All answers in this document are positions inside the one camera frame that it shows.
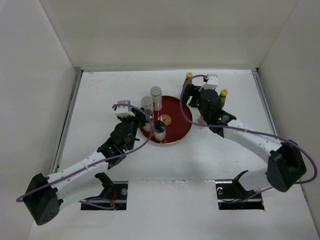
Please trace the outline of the black-top grinder bottle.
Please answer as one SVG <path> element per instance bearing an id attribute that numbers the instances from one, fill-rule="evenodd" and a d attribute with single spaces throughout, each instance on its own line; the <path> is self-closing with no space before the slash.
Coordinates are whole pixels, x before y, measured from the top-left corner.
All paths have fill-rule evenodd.
<path id="1" fill-rule="evenodd" d="M 153 112 L 146 111 L 145 113 L 147 117 L 146 117 L 146 123 L 145 123 L 145 126 L 143 127 L 143 130 L 146 132 L 150 132 L 153 126 Z"/>

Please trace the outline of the small black-capped powder bottle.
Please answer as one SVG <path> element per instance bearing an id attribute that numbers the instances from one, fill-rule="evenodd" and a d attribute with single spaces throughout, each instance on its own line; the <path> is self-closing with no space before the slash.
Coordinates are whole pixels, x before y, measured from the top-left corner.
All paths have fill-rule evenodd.
<path id="1" fill-rule="evenodd" d="M 157 141 L 163 141 L 166 138 L 166 124 L 158 120 L 153 126 L 153 136 Z"/>

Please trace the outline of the white bead jar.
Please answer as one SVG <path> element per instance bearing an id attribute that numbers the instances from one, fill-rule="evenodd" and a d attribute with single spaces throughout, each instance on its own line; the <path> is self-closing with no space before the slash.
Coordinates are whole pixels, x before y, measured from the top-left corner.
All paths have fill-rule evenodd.
<path id="1" fill-rule="evenodd" d="M 150 96 L 144 96 L 141 101 L 141 106 L 146 112 L 153 112 L 153 99 Z"/>
<path id="2" fill-rule="evenodd" d="M 153 110 L 158 112 L 162 109 L 162 89 L 159 86 L 153 86 L 150 89 L 150 95 L 153 102 Z"/>

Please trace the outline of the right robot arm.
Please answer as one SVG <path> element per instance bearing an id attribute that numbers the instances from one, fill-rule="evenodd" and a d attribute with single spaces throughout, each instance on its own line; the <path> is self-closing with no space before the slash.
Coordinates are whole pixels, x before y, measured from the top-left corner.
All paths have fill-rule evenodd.
<path id="1" fill-rule="evenodd" d="M 213 133 L 238 143 L 266 163 L 258 170 L 244 170 L 233 179 L 231 190 L 236 197 L 243 198 L 250 190 L 268 187 L 287 192 L 306 173 L 302 155 L 292 141 L 255 134 L 222 109 L 221 98 L 215 90 L 187 84 L 183 90 L 182 104 L 197 108 Z"/>

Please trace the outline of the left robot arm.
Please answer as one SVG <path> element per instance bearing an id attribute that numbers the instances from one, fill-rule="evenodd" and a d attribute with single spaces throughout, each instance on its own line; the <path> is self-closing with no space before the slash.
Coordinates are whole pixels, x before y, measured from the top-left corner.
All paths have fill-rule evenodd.
<path id="1" fill-rule="evenodd" d="M 136 135 L 148 122 L 142 110 L 119 113 L 110 137 L 80 162 L 47 176 L 35 175 L 22 198 L 35 223 L 47 224 L 63 208 L 80 202 L 93 208 L 116 208 L 118 191 L 106 172 L 118 165 L 138 141 Z"/>

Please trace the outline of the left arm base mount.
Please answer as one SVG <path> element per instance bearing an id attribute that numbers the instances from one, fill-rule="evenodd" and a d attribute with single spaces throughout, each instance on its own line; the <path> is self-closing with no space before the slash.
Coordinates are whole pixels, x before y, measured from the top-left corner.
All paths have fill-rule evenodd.
<path id="1" fill-rule="evenodd" d="M 112 181 L 105 173 L 97 173 L 95 180 L 102 187 L 99 194 L 87 197 L 81 201 L 82 211 L 125 211 L 129 183 L 127 181 Z"/>

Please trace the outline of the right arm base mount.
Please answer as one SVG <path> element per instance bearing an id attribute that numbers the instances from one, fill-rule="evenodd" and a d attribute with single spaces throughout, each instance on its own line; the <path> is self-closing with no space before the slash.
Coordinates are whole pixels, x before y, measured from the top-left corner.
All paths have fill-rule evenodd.
<path id="1" fill-rule="evenodd" d="M 264 210 L 262 194 L 256 190 L 245 190 L 239 179 L 248 170 L 242 171 L 233 179 L 220 179 L 215 181 L 217 205 L 219 210 Z"/>

